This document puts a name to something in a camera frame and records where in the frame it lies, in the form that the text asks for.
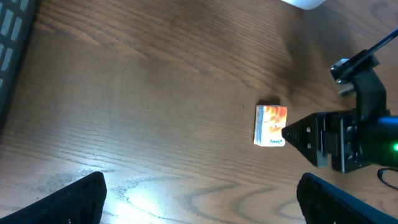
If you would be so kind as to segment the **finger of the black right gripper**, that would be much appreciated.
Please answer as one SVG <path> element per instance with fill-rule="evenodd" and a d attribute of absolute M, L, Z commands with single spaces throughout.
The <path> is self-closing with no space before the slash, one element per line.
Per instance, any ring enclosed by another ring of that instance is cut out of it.
<path fill-rule="evenodd" d="M 313 113 L 282 129 L 282 137 L 315 167 L 328 165 L 323 150 L 325 117 L 326 113 Z"/>

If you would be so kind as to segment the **orange tissue pack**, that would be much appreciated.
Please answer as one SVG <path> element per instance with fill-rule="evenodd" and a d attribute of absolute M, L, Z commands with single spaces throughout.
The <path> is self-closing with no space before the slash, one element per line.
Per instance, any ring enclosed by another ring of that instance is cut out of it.
<path fill-rule="evenodd" d="M 253 143 L 261 147 L 283 147 L 282 129 L 287 120 L 287 107 L 257 105 Z"/>

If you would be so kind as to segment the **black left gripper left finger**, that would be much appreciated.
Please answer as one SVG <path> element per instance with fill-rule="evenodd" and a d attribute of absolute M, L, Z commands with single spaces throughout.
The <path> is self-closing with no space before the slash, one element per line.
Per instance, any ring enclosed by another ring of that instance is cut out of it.
<path fill-rule="evenodd" d="M 1 218 L 1 224 L 99 224 L 106 194 L 104 175 L 96 171 Z"/>

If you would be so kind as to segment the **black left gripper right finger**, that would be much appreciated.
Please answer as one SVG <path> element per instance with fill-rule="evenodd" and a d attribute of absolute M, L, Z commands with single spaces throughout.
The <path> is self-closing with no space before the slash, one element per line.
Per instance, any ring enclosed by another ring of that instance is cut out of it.
<path fill-rule="evenodd" d="M 297 200 L 307 224 L 397 224 L 396 218 L 309 172 L 298 183 Z"/>

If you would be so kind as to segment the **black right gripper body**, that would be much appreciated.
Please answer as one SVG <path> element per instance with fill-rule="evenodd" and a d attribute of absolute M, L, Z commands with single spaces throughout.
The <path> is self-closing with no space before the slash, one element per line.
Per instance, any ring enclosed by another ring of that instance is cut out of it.
<path fill-rule="evenodd" d="M 369 165 L 397 167 L 397 116 L 356 121 L 355 110 L 325 115 L 323 149 L 344 174 Z"/>

